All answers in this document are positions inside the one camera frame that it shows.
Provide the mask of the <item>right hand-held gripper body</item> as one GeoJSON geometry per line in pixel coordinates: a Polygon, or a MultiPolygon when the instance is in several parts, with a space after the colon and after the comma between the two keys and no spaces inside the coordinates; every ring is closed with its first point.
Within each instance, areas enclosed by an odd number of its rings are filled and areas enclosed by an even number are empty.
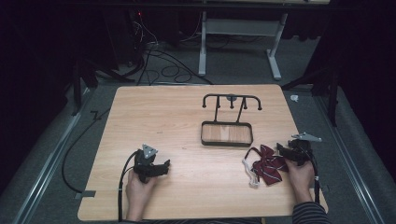
{"type": "Polygon", "coordinates": [[[288,142],[288,147],[290,148],[288,159],[296,161],[298,166],[313,159],[311,143],[322,141],[321,137],[316,137],[309,133],[293,134],[291,137],[292,140],[289,140],[288,142]]]}

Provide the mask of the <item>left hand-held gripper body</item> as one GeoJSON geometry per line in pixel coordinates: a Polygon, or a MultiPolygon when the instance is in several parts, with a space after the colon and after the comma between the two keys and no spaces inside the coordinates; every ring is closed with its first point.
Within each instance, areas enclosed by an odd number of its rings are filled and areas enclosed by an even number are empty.
{"type": "Polygon", "coordinates": [[[159,176],[163,174],[161,165],[154,165],[158,150],[146,144],[138,149],[134,157],[134,172],[138,174],[138,178],[142,183],[147,183],[149,177],[159,176]]]}

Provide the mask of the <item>dark red striped bow tie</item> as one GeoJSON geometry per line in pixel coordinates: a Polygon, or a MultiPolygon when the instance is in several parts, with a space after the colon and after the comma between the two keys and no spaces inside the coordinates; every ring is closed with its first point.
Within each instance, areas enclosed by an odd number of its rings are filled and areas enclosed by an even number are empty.
{"type": "Polygon", "coordinates": [[[249,185],[252,188],[257,188],[262,179],[266,186],[272,186],[282,181],[280,171],[287,172],[289,170],[283,157],[279,157],[275,152],[266,145],[261,145],[260,148],[252,147],[247,151],[242,163],[245,171],[249,177],[249,185]],[[248,163],[248,155],[254,151],[260,157],[252,164],[248,163]]]}

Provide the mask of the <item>person's left hand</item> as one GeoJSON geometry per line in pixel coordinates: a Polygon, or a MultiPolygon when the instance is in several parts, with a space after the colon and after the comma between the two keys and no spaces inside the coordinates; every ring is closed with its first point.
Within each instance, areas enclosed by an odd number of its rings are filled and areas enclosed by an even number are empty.
{"type": "Polygon", "coordinates": [[[148,180],[148,183],[143,183],[134,171],[130,171],[126,187],[129,206],[131,208],[145,207],[149,202],[156,182],[157,177],[152,177],[148,180]]]}

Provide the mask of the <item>person's right hand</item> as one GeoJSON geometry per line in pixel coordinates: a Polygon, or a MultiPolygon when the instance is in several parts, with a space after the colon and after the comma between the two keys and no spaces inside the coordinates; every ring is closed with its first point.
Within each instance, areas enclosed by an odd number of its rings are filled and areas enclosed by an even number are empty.
{"type": "Polygon", "coordinates": [[[310,193],[314,181],[314,168],[311,161],[306,161],[298,166],[295,161],[286,160],[289,169],[290,184],[293,188],[297,203],[312,202],[310,193]]]}

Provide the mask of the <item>black metal hook rack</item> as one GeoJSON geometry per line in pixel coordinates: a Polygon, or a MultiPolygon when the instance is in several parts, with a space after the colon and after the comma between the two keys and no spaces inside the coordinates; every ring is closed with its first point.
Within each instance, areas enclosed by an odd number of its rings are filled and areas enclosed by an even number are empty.
{"type": "Polygon", "coordinates": [[[205,120],[201,124],[201,143],[204,146],[220,147],[250,147],[254,141],[253,128],[249,122],[242,122],[242,112],[248,110],[248,100],[257,103],[257,109],[262,110],[262,101],[259,97],[245,94],[209,93],[202,99],[202,108],[207,107],[207,100],[215,99],[214,118],[205,120]],[[219,120],[221,100],[224,99],[231,110],[239,104],[236,120],[219,120]]]}

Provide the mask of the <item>black metal stand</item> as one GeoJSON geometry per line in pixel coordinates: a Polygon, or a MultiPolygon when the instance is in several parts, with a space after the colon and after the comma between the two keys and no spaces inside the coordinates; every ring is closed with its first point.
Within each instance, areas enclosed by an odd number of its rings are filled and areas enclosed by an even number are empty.
{"type": "Polygon", "coordinates": [[[95,63],[88,59],[77,59],[72,68],[72,80],[73,80],[73,93],[74,93],[74,111],[72,113],[75,116],[82,109],[82,90],[81,82],[84,82],[89,89],[96,89],[98,87],[98,80],[95,77],[95,72],[101,71],[110,77],[115,78],[121,82],[133,83],[133,79],[123,77],[111,69],[105,68],[102,65],[95,63]]]}
{"type": "Polygon", "coordinates": [[[282,85],[281,89],[288,91],[305,84],[312,84],[311,93],[313,96],[328,96],[327,116],[332,126],[336,127],[335,110],[337,106],[338,72],[329,67],[321,68],[282,85]]]}

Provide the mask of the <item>grey tape strip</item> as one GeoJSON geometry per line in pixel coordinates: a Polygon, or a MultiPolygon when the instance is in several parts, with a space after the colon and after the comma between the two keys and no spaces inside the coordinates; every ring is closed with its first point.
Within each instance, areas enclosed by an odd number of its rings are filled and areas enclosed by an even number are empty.
{"type": "Polygon", "coordinates": [[[82,192],[77,192],[75,195],[76,200],[80,200],[82,198],[94,198],[95,197],[95,190],[84,190],[82,192]]]}

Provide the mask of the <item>white metal desk frame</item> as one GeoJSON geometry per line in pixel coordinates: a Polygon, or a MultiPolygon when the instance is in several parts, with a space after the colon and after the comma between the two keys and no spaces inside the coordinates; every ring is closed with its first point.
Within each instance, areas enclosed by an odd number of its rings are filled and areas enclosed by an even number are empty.
{"type": "Polygon", "coordinates": [[[199,53],[198,74],[206,74],[206,36],[207,35],[249,35],[271,36],[274,39],[273,46],[266,50],[266,57],[270,64],[273,79],[280,80],[281,74],[276,61],[276,50],[283,34],[288,14],[282,14],[275,21],[250,21],[237,19],[211,19],[206,13],[201,18],[201,47],[199,53]]]}

